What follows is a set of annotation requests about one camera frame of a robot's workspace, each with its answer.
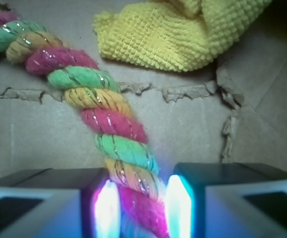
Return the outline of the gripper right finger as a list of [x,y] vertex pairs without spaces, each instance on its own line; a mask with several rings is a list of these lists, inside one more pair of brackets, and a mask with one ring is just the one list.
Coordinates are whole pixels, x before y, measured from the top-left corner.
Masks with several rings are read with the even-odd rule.
[[178,163],[165,215],[172,238],[287,238],[287,172],[261,163]]

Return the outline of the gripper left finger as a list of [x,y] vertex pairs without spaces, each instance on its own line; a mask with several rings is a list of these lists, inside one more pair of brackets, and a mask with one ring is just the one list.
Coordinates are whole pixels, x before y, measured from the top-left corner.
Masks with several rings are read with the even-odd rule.
[[22,170],[0,178],[0,238],[118,238],[117,186],[105,168]]

